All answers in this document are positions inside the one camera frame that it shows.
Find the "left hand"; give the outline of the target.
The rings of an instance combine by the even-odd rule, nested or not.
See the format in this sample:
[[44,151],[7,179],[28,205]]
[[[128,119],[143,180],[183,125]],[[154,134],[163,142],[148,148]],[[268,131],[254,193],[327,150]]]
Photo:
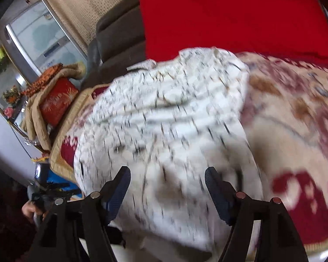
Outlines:
[[31,202],[30,200],[23,205],[22,213],[31,223],[33,223],[34,215],[39,215],[43,218],[47,216],[47,212],[43,212],[42,210],[40,210],[40,208],[37,207],[36,204]]

